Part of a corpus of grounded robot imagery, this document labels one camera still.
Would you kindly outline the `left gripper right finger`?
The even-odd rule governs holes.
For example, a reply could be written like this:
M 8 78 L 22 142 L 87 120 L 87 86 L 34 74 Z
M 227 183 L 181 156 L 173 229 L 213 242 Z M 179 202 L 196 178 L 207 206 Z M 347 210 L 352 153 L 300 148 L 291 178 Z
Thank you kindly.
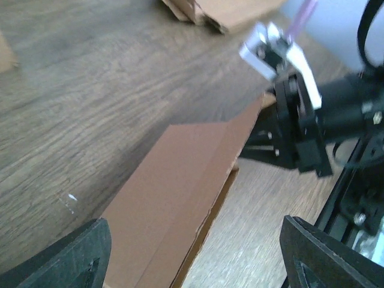
M 299 217 L 284 217 L 280 248 L 290 287 L 383 287 L 383 267 Z

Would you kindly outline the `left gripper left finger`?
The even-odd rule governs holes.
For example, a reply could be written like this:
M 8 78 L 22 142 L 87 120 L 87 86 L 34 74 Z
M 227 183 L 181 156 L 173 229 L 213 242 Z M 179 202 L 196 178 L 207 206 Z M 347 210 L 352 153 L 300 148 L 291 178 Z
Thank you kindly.
M 107 220 L 93 219 L 1 274 L 1 287 L 102 287 L 111 247 Z

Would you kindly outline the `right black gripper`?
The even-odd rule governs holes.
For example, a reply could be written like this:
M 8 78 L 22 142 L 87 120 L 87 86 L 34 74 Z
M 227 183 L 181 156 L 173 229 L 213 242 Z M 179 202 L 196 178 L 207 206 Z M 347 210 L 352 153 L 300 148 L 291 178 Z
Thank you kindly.
M 294 73 L 274 86 L 274 131 L 253 130 L 239 157 L 318 177 L 332 175 L 317 116 L 301 74 Z

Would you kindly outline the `small cardboard box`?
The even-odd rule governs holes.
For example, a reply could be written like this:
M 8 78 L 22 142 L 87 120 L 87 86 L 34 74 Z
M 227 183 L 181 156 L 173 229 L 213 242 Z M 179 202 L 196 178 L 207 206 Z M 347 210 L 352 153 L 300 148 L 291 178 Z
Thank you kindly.
M 105 287 L 181 287 L 238 173 L 262 93 L 227 122 L 170 125 L 103 212 Z

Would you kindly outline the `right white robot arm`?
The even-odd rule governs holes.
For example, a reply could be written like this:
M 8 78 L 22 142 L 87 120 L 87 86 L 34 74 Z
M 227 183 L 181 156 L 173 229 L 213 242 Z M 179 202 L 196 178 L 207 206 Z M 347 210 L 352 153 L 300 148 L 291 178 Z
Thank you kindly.
M 383 6 L 368 1 L 357 44 L 364 68 L 359 73 L 318 85 L 295 39 L 312 15 L 316 1 L 305 1 L 289 29 L 257 23 L 239 49 L 240 57 L 271 82 L 274 103 L 260 111 L 240 156 L 319 177 L 332 174 L 326 146 L 339 147 L 355 137 L 383 131 L 383 65 L 365 51 L 371 24 Z

